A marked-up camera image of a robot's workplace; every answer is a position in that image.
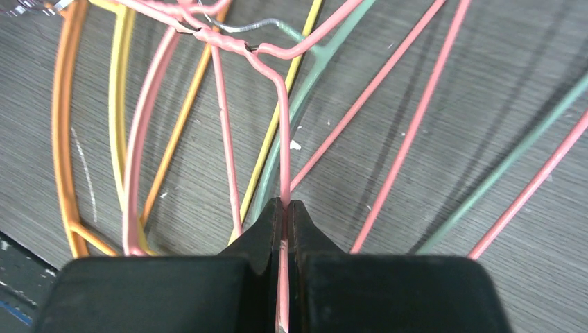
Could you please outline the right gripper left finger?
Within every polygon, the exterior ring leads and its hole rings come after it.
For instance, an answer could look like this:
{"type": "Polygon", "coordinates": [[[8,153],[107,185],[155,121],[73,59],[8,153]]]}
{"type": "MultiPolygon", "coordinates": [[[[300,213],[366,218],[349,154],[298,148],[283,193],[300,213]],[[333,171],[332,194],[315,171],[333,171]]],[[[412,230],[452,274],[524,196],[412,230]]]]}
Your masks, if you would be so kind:
{"type": "Polygon", "coordinates": [[[58,274],[34,332],[278,332],[282,202],[212,256],[84,257],[58,274]]]}

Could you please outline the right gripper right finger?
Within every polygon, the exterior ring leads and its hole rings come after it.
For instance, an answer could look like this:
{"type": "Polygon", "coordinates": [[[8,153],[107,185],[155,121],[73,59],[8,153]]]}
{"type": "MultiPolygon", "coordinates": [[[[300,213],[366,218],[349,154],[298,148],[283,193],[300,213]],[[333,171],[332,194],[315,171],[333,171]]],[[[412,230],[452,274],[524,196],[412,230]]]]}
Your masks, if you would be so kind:
{"type": "Polygon", "coordinates": [[[339,248],[304,203],[287,210],[291,332],[511,332],[487,271],[446,255],[339,248]]]}

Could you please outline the pink wire hanger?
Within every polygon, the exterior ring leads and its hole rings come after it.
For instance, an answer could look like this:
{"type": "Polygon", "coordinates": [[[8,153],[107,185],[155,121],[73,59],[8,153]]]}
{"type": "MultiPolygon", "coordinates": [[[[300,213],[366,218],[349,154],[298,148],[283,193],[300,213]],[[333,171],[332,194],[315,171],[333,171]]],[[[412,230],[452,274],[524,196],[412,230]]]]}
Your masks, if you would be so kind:
{"type": "Polygon", "coordinates": [[[339,23],[346,22],[347,17],[362,5],[361,1],[346,1],[314,32],[290,49],[281,49],[268,43],[262,43],[259,46],[249,45],[245,40],[213,31],[210,26],[198,21],[193,16],[194,13],[211,14],[217,9],[223,9],[227,5],[226,1],[219,1],[217,4],[208,7],[191,4],[172,6],[169,3],[151,5],[146,1],[122,1],[122,5],[167,24],[169,27],[174,28],[177,33],[192,35],[197,40],[217,47],[219,51],[224,50],[244,56],[254,69],[274,83],[279,106],[280,194],[282,199],[290,201],[291,154],[289,144],[291,141],[291,120],[288,92],[286,91],[284,79],[274,69],[263,63],[258,55],[266,53],[284,60],[291,60],[302,55],[314,47],[339,23]]]}
{"type": "MultiPolygon", "coordinates": [[[[390,59],[385,63],[382,67],[380,72],[374,77],[372,82],[365,88],[364,92],[358,97],[356,102],[351,106],[351,108],[347,111],[345,116],[341,119],[338,125],[334,128],[334,130],[327,136],[324,142],[319,146],[317,151],[311,156],[309,161],[303,166],[300,170],[298,175],[292,180],[291,189],[294,189],[296,185],[298,185],[305,175],[310,172],[310,170],[318,163],[319,159],[327,152],[328,148],[335,142],[335,140],[339,137],[345,127],[350,123],[350,121],[355,117],[359,109],[363,106],[363,104],[367,101],[367,99],[373,94],[375,89],[380,85],[381,81],[388,75],[388,73],[392,70],[392,68],[396,65],[399,61],[400,57],[406,52],[409,46],[416,40],[416,37],[420,35],[420,33],[424,30],[426,25],[430,22],[434,14],[437,13],[438,8],[442,5],[442,1],[435,1],[431,6],[431,10],[426,12],[423,15],[421,21],[417,22],[414,28],[410,31],[410,33],[406,36],[403,42],[397,47],[396,51],[390,57],[390,59]]],[[[422,96],[417,104],[417,108],[413,118],[410,121],[410,125],[406,131],[404,140],[399,148],[399,151],[392,163],[392,166],[386,176],[386,179],[379,190],[377,198],[372,205],[372,210],[368,214],[364,224],[361,227],[361,230],[356,237],[351,249],[351,254],[357,254],[360,252],[363,244],[365,243],[378,215],[385,203],[388,194],[390,193],[392,186],[395,183],[397,176],[401,170],[401,167],[408,156],[408,152],[412,146],[412,143],[417,135],[417,130],[428,110],[429,104],[433,98],[433,94],[435,89],[440,81],[440,77],[444,71],[445,65],[447,60],[449,59],[449,55],[453,48],[453,45],[457,39],[458,33],[460,28],[465,20],[467,11],[470,7],[470,1],[460,1],[456,6],[455,14],[453,15],[453,19],[449,26],[449,30],[445,37],[444,43],[440,49],[438,54],[437,60],[433,66],[432,72],[429,76],[428,82],[425,85],[424,91],[422,96]]]]}

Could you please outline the green plastic hanger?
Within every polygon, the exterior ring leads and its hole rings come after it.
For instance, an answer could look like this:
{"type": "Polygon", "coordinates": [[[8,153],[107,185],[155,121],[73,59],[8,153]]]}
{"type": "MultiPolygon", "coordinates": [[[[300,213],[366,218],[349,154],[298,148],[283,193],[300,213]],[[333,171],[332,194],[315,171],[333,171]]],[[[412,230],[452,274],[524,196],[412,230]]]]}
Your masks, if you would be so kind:
{"type": "MultiPolygon", "coordinates": [[[[426,12],[431,10],[431,6],[434,2],[435,1],[431,3],[426,12]]],[[[445,4],[444,1],[442,2],[442,5],[440,6],[440,8],[438,8],[437,13],[434,14],[430,22],[441,11],[443,5],[445,4]]],[[[331,40],[326,45],[315,45],[310,49],[310,52],[312,52],[315,55],[316,60],[309,72],[309,75],[304,79],[300,90],[295,94],[294,99],[289,103],[291,126],[297,125],[300,118],[303,117],[303,107],[306,103],[307,97],[310,94],[311,90],[315,87],[315,84],[321,77],[322,73],[325,71],[327,65],[334,57],[337,50],[340,48],[341,44],[353,31],[354,27],[359,23],[359,21],[363,18],[363,16],[371,8],[372,5],[373,1],[363,1],[362,5],[357,7],[355,11],[347,17],[347,21],[341,24],[340,28],[335,32],[331,40]]],[[[485,177],[476,186],[476,188],[468,195],[468,197],[466,197],[466,199],[463,202],[461,202],[460,205],[441,224],[439,224],[439,226],[434,230],[430,237],[427,238],[424,243],[420,244],[415,249],[415,254],[423,255],[429,253],[434,246],[440,243],[445,238],[445,236],[457,226],[460,220],[470,211],[470,209],[473,208],[473,206],[475,206],[475,204],[477,204],[477,202],[484,195],[486,195],[486,193],[506,173],[506,171],[555,123],[556,120],[558,120],[563,115],[564,111],[569,106],[571,106],[580,97],[581,94],[585,92],[587,92],[587,75],[583,74],[578,80],[578,82],[573,87],[571,87],[569,91],[566,92],[566,94],[557,102],[557,104],[548,112],[548,114],[544,118],[542,118],[542,120],[539,123],[537,123],[534,127],[532,127],[529,131],[526,132],[526,134],[517,142],[517,145],[492,169],[492,171],[487,175],[487,177],[485,177]]],[[[261,174],[259,176],[259,179],[257,180],[246,217],[249,212],[252,212],[254,217],[258,217],[258,215],[261,212],[261,204],[265,203],[269,197],[270,186],[274,182],[278,170],[278,132],[279,106],[275,108],[273,117],[270,121],[266,135],[263,139],[259,151],[259,153],[267,153],[268,155],[266,161],[262,164],[261,174]]],[[[548,176],[551,174],[551,171],[554,170],[555,166],[559,163],[559,161],[564,157],[564,155],[577,141],[577,138],[579,137],[578,130],[574,130],[572,132],[572,135],[573,136],[571,138],[566,138],[560,144],[560,146],[556,149],[554,153],[556,158],[554,160],[551,160],[545,166],[542,167],[541,171],[537,174],[537,177],[533,178],[530,181],[527,188],[525,188],[521,192],[521,194],[513,201],[511,206],[499,218],[495,225],[491,227],[490,236],[483,237],[483,241],[492,241],[493,239],[495,239],[495,237],[512,220],[512,218],[524,206],[524,204],[529,200],[529,198],[536,192],[539,186],[548,178],[548,176]]]]}

